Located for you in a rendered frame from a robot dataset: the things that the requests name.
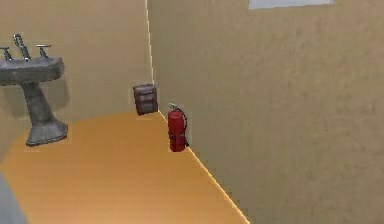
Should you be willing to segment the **dark brown box container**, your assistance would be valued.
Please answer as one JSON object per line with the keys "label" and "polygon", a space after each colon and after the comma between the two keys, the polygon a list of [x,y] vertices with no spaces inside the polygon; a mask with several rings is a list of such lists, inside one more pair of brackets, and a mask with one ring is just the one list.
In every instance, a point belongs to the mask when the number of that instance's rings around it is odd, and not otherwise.
{"label": "dark brown box container", "polygon": [[133,87],[136,111],[139,116],[158,111],[157,89],[153,84]]}

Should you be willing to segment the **red fire extinguisher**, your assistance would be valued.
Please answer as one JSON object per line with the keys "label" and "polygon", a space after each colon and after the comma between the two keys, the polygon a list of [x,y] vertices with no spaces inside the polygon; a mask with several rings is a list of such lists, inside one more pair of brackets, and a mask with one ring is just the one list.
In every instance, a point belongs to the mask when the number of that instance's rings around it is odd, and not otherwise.
{"label": "red fire extinguisher", "polygon": [[167,118],[170,149],[172,152],[182,152],[189,146],[186,137],[188,120],[184,111],[176,104],[170,103],[169,108]]}

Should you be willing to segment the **grey pedestal sink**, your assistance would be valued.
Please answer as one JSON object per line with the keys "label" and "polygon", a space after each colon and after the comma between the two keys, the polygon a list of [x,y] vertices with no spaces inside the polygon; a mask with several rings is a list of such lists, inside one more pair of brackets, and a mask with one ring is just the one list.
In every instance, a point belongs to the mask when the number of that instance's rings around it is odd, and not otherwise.
{"label": "grey pedestal sink", "polygon": [[22,58],[13,58],[8,46],[0,46],[4,51],[4,58],[0,60],[0,86],[20,85],[23,90],[31,122],[26,145],[34,147],[65,139],[68,125],[54,116],[40,86],[42,82],[63,76],[63,58],[49,57],[45,52],[49,44],[38,44],[40,56],[32,58],[19,33],[13,35],[13,41],[20,49]]}

